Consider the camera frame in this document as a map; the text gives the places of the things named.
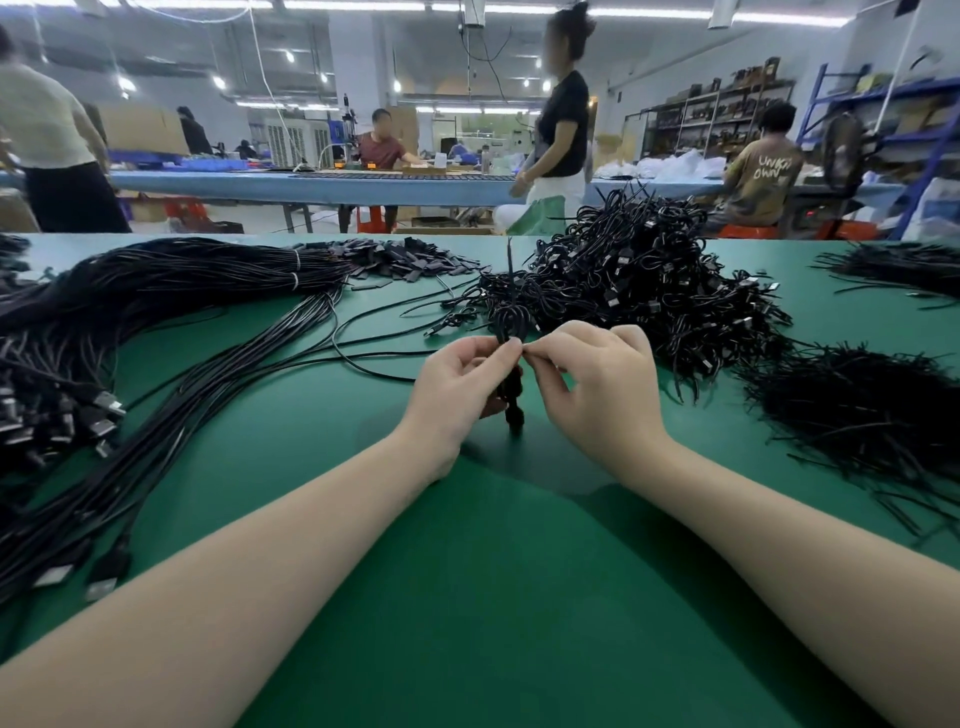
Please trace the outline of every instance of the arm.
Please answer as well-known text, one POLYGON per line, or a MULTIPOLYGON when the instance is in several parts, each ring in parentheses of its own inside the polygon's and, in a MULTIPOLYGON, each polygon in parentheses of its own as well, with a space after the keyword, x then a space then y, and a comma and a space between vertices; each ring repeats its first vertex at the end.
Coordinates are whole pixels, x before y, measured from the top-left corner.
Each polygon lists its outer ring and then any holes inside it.
POLYGON ((0 667, 5 728, 230 726, 388 525, 453 464, 522 351, 430 356, 385 440, 146 571, 0 667))
POLYGON ((110 159, 107 153, 107 145, 104 143, 104 139, 100 136, 100 132, 97 131, 97 128, 93 126, 93 122, 90 121, 90 117, 86 115, 86 110, 83 105, 74 99, 73 104, 73 123, 77 127, 77 132, 80 133, 80 136, 84 138, 86 142, 87 149, 90 150, 96 159, 97 163, 100 165, 101 169, 104 172, 109 172, 110 170, 110 159))
POLYGON ((955 724, 960 572, 671 440, 639 328, 570 322, 526 352, 551 420, 712 546, 864 700, 897 726, 955 724), (572 391, 557 367, 577 380, 572 391))

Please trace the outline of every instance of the black t-shirt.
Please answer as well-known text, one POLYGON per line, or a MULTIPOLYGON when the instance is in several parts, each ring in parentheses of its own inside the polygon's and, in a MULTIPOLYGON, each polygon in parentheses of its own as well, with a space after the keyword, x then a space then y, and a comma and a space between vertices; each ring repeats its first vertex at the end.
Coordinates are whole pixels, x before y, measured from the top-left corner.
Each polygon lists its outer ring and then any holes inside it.
POLYGON ((559 121, 575 121, 577 131, 573 135, 569 151, 544 177, 569 177, 584 168, 587 160, 588 103, 589 89, 579 71, 571 71, 557 84, 547 99, 540 121, 537 122, 537 131, 540 132, 543 143, 546 146, 553 144, 559 121))

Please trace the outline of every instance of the plastic bag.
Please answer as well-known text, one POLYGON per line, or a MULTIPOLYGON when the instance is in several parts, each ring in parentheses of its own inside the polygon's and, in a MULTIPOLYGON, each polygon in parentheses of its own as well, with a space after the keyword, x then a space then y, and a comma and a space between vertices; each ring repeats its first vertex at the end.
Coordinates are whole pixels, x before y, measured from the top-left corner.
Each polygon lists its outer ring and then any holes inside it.
POLYGON ((960 237, 960 181, 934 178, 920 198, 904 240, 960 237))

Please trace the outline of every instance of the right hand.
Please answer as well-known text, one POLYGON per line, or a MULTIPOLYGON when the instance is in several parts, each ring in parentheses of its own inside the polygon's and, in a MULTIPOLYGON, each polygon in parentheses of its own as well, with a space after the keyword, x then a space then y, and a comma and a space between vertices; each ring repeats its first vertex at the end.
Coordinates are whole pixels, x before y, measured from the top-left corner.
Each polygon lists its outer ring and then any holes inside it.
POLYGON ((568 321, 524 347, 551 422, 588 457, 615 473, 633 455, 671 443, 660 415, 657 368, 637 326, 610 330, 568 321), (576 386, 568 389, 562 372, 576 386))

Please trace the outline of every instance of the white pants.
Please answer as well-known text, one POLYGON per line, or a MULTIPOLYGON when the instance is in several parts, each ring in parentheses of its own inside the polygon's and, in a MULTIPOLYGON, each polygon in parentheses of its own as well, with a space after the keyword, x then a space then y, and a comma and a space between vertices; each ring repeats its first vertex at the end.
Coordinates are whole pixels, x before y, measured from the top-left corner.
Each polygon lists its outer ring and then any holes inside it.
POLYGON ((506 232, 523 216, 530 205, 536 200, 545 200, 548 197, 564 198, 564 217, 569 224, 573 222, 573 218, 577 216, 577 210, 583 205, 586 191, 587 178, 584 170, 569 177, 540 177, 534 180, 533 186, 527 193, 526 205, 501 205, 493 211, 493 229, 496 232, 506 232))

